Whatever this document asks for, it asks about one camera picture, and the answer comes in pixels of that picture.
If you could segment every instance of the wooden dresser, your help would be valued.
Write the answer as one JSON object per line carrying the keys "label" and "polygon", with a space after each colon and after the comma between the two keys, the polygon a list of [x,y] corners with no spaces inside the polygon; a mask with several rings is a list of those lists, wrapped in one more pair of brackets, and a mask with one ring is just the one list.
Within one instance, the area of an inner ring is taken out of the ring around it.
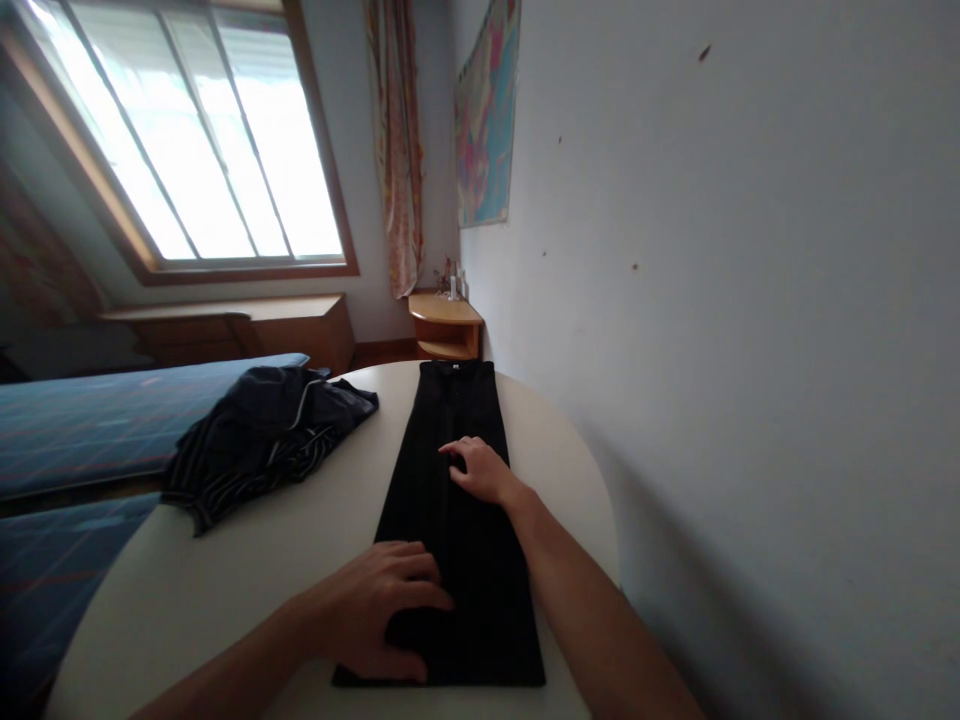
{"label": "wooden dresser", "polygon": [[104,313],[140,338],[142,352],[161,365],[302,352],[311,368],[347,372],[353,328],[343,293],[293,298],[153,305]]}

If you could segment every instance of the wall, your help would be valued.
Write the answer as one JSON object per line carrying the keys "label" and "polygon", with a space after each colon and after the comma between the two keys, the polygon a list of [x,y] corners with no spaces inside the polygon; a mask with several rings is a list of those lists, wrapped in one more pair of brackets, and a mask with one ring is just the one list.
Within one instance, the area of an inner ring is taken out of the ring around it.
{"label": "wall", "polygon": [[523,2],[509,221],[461,232],[488,356],[715,711],[955,716],[960,11],[583,8]]}
{"label": "wall", "polygon": [[[390,294],[387,250],[380,213],[380,189],[373,154],[370,81],[362,0],[304,2],[304,14],[319,76],[324,111],[337,161],[341,187],[360,265],[360,277],[217,283],[178,287],[141,286],[110,244],[99,221],[63,174],[23,110],[0,88],[4,104],[3,152],[23,180],[27,192],[78,256],[95,271],[106,296],[116,306],[243,297],[346,292],[358,342],[413,335],[406,303]],[[432,268],[444,254],[458,256],[455,195],[440,178],[451,162],[451,40],[446,6],[415,3],[418,90],[423,124],[424,236],[427,269],[423,283],[432,284]],[[107,364],[129,362],[132,341],[104,352]]]}

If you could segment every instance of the hand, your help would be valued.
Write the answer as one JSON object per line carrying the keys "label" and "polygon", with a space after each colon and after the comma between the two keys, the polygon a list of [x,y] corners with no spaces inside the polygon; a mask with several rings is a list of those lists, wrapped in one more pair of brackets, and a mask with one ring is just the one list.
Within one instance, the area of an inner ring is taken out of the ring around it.
{"label": "hand", "polygon": [[450,466],[450,478],[474,497],[484,502],[503,505],[526,487],[507,467],[497,451],[480,438],[462,437],[440,448],[442,453],[451,453],[463,458],[467,472]]}
{"label": "hand", "polygon": [[418,607],[452,610],[440,571],[421,542],[377,543],[290,601],[308,656],[324,657],[362,678],[427,681],[417,653],[387,645],[394,613]]}

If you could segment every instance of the window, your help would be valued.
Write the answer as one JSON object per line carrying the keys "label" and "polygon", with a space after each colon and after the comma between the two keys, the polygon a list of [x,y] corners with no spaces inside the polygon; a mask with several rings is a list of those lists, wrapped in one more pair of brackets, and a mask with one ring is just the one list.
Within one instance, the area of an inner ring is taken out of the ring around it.
{"label": "window", "polygon": [[282,14],[190,0],[18,9],[145,231],[154,271],[357,274]]}

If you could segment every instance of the window frame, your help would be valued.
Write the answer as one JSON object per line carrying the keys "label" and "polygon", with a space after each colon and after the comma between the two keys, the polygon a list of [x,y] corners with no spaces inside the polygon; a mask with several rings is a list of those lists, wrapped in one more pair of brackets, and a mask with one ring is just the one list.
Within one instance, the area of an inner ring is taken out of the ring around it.
{"label": "window frame", "polygon": [[[139,0],[138,4],[151,3],[149,0]],[[141,284],[179,285],[359,276],[360,269],[300,0],[283,0],[282,12],[266,9],[265,3],[256,0],[214,0],[213,3],[164,0],[167,8],[177,4],[193,9],[213,5],[285,19],[343,249],[342,258],[328,255],[308,259],[290,256],[164,259],[79,110],[13,8],[9,8],[9,17],[0,23],[0,76],[22,103],[48,147],[97,215],[112,244]]]}

